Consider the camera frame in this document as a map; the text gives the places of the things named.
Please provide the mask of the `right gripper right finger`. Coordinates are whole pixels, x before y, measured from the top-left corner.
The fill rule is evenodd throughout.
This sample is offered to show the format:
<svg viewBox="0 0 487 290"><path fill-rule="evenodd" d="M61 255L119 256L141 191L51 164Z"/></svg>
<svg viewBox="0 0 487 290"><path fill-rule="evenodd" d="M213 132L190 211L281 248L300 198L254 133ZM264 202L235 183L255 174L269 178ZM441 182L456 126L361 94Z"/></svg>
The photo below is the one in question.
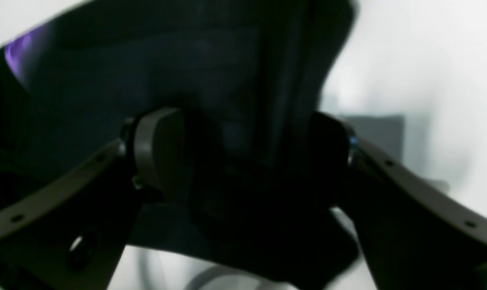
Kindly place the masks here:
<svg viewBox="0 0 487 290"><path fill-rule="evenodd" d="M487 290L487 218L329 114L308 140L316 191L352 220L377 289Z"/></svg>

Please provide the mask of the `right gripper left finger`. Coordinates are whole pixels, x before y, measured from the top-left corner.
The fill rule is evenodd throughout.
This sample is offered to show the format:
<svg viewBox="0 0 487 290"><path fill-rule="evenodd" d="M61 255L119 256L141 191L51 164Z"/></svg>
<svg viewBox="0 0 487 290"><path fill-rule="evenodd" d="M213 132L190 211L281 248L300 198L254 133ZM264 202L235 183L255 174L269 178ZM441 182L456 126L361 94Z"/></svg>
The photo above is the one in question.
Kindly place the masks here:
<svg viewBox="0 0 487 290"><path fill-rule="evenodd" d="M130 118L120 139L1 210L0 289L107 289L143 204L178 193L184 139L179 108Z"/></svg>

